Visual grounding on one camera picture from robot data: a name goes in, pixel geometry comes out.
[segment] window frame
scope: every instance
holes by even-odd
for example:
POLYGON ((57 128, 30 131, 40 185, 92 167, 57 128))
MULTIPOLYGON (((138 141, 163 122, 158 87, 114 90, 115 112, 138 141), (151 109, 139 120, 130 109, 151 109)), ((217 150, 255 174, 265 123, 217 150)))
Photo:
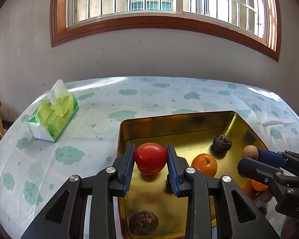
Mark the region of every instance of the window frame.
POLYGON ((197 20, 197 17, 194 15, 195 13, 183 12, 182 0, 178 0, 178 3, 176 4, 176 13, 171 11, 156 12, 155 10, 128 11, 116 15, 106 15, 104 17, 95 17, 95 19, 83 20, 69 28, 67 28, 68 17, 70 16, 68 14, 69 12, 66 10, 67 2, 67 0, 51 0, 51 47, 77 38, 109 31, 137 28, 161 28, 186 30, 217 36, 254 49, 277 62, 279 60, 281 46, 281 16, 278 0, 275 0, 277 19, 277 41, 275 51, 272 50, 263 39, 243 28, 208 16, 205 16, 204 20, 197 20))

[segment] wooden window frame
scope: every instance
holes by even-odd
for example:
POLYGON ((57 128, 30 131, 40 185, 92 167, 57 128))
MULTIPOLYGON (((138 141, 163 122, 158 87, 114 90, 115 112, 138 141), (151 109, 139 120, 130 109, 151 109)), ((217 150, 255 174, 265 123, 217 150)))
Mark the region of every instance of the wooden window frame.
POLYGON ((66 25, 66 3, 67 0, 51 0, 50 3, 50 36, 51 47, 58 46, 77 38, 104 33, 109 31, 117 31, 123 29, 137 28, 160 28, 160 29, 178 29, 198 33, 204 33, 217 36, 230 41, 247 46, 254 49, 273 60, 279 60, 281 46, 281 16, 279 1, 275 0, 277 14, 277 44, 276 50, 272 50, 268 45, 246 36, 244 30, 240 32, 228 28, 226 24, 216 24, 209 21, 201 21, 190 17, 178 17, 177 14, 166 15, 142 15, 130 14, 125 17, 115 17, 97 21, 88 21, 67 28, 66 25))

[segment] tissue box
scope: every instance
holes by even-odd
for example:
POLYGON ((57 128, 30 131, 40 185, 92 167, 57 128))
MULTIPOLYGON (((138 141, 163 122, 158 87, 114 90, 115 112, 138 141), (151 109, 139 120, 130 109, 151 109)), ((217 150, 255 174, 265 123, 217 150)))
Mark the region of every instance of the tissue box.
POLYGON ((78 109, 74 94, 58 80, 27 123, 35 138, 56 142, 78 109))

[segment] brand logo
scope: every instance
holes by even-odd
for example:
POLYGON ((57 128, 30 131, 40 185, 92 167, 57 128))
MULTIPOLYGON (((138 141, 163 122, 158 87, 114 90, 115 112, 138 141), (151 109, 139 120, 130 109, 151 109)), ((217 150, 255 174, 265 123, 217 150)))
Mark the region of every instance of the brand logo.
POLYGON ((69 112, 70 112, 70 110, 68 109, 68 110, 66 111, 66 113, 63 114, 63 119, 66 119, 66 117, 69 115, 69 112))

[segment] orange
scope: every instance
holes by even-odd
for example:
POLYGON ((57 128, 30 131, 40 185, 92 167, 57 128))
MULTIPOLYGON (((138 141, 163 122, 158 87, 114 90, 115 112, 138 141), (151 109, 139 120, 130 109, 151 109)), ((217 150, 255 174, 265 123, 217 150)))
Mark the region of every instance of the orange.
POLYGON ((214 177, 217 172, 217 162, 215 158, 209 154, 200 154, 196 156, 192 161, 191 166, 209 177, 214 177))
POLYGON ((251 180, 251 185, 256 191, 265 191, 268 188, 268 186, 254 180, 251 180))

